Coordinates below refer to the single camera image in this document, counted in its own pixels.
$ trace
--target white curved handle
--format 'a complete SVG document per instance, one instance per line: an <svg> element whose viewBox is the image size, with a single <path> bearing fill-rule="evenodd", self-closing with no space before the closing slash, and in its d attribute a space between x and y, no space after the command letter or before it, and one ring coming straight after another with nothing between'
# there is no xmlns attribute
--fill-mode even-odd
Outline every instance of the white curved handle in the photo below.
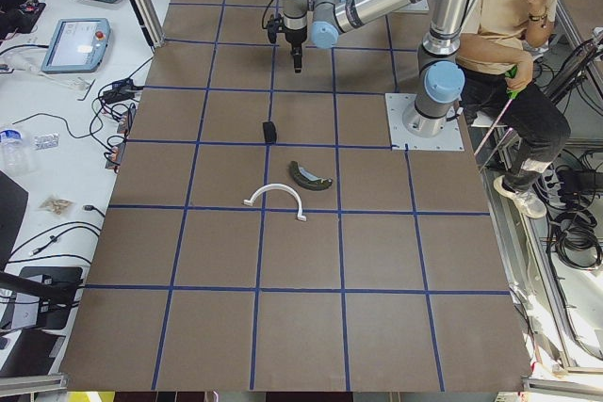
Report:
<svg viewBox="0 0 603 402"><path fill-rule="evenodd" d="M264 192L268 192L269 190L283 190L284 192L287 192L289 195L295 198L295 201L298 202L298 220L306 220L305 215L303 214L302 199L300 198L300 195L298 195L298 192L296 192L294 189L285 184L264 185L263 187L260 187L255 190L251 198L249 198L248 200L243 200L243 204L245 204L246 206L253 206L253 203L255 202L255 200L257 200L257 197L259 197Z"/></svg>

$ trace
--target shoe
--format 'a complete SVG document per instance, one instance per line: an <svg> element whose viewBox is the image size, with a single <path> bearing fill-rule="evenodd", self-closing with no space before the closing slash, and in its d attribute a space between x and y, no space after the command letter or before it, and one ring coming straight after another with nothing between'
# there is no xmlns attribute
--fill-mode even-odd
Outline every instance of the shoe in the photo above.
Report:
<svg viewBox="0 0 603 402"><path fill-rule="evenodd" d="M494 180L494 189L501 196L513 200L517 210L526 217L542 218L546 215L545 204L538 199L531 190L525 192L512 192L502 186L504 176L498 176Z"/></svg>

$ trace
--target water bottle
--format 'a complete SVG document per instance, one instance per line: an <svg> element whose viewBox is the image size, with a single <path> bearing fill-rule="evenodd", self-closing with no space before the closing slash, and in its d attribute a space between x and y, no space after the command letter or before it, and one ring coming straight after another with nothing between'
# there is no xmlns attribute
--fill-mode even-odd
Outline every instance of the water bottle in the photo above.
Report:
<svg viewBox="0 0 603 402"><path fill-rule="evenodd" d="M27 158L23 135L12 127L0 128L0 148L4 159L4 170L8 176L27 172Z"/></svg>

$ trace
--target beige shirt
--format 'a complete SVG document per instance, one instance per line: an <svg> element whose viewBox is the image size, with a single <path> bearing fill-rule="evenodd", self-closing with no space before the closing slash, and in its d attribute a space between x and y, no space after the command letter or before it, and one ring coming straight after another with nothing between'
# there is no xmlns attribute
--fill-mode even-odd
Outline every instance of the beige shirt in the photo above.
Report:
<svg viewBox="0 0 603 402"><path fill-rule="evenodd" d="M555 21L557 0L546 0L549 21ZM529 5L525 0L477 0L466 19L463 33L477 33L503 46L523 49L522 36L528 28ZM488 63L457 56L459 65L487 74L503 74L513 67L507 63Z"/></svg>

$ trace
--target robotic arm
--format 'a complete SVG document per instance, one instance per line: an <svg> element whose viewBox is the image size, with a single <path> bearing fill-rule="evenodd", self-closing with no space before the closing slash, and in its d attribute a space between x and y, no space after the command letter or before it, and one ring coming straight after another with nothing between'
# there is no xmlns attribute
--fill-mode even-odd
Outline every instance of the robotic arm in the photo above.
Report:
<svg viewBox="0 0 603 402"><path fill-rule="evenodd" d="M420 0L283 0L283 17L270 17L269 39L284 33L291 43L295 72L302 70L302 44L307 39L307 13L314 12L310 39L318 48L336 45L340 34ZM437 0L429 32L418 52L420 86L404 124L414 134L433 137L446 122L449 106L463 89L462 71L451 61L460 45L468 0Z"/></svg>

